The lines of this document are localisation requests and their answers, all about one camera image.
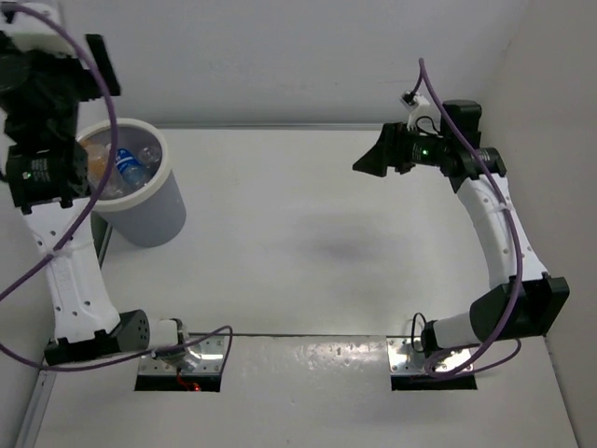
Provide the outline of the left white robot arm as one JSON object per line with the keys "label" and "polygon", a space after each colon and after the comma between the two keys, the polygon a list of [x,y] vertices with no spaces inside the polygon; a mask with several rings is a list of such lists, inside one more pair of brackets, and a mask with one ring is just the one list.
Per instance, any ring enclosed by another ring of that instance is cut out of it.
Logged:
{"label": "left white robot arm", "polygon": [[33,234],[54,308],[55,330],[44,356],[52,371],[83,371],[156,353],[142,310],[119,313],[109,299],[94,249],[90,212],[97,191],[88,153],[76,139],[79,107],[121,94],[101,35],[85,36],[91,54],[21,49],[1,36],[1,108],[12,140],[1,175]]}

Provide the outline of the blue label water bottle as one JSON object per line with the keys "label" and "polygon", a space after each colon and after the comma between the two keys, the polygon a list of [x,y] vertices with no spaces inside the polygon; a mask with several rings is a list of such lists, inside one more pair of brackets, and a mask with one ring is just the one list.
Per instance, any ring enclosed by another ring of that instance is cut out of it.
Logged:
{"label": "blue label water bottle", "polygon": [[116,168],[123,180],[134,190],[141,189],[151,180],[149,170],[128,149],[118,149]]}
{"label": "blue label water bottle", "polygon": [[138,152],[138,160],[145,166],[159,165],[161,161],[161,149],[156,146],[143,147]]}

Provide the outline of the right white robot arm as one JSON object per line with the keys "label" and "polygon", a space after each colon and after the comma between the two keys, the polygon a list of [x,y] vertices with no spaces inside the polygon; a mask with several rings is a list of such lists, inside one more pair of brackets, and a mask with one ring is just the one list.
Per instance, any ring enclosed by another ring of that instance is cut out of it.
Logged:
{"label": "right white robot arm", "polygon": [[429,102],[407,93],[405,122],[385,123],[375,145],[357,160],[355,171],[385,177],[417,165],[437,167],[468,213],[483,251],[489,292],[467,312],[425,324],[422,349],[431,357],[442,349],[484,343],[493,332],[500,341],[546,335],[570,295],[567,281],[554,277],[532,248],[510,199],[507,169],[493,147],[471,155],[443,119],[426,132],[418,122]]}

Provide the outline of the orange juice bottle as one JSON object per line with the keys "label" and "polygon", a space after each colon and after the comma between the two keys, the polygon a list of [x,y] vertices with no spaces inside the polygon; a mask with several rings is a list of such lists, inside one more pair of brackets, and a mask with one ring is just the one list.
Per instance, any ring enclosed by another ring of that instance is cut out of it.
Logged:
{"label": "orange juice bottle", "polygon": [[90,182],[98,184],[108,166],[109,149],[106,145],[90,141],[83,141],[81,146],[88,154],[88,178]]}

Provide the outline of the clear crushed bottle white cap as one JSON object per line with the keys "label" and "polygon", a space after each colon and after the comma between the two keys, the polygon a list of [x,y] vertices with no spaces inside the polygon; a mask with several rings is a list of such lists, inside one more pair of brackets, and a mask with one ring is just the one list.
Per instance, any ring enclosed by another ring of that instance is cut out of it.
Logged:
{"label": "clear crushed bottle white cap", "polygon": [[111,201],[125,197],[132,193],[132,188],[123,179],[118,170],[112,171],[111,175],[102,191],[100,199]]}

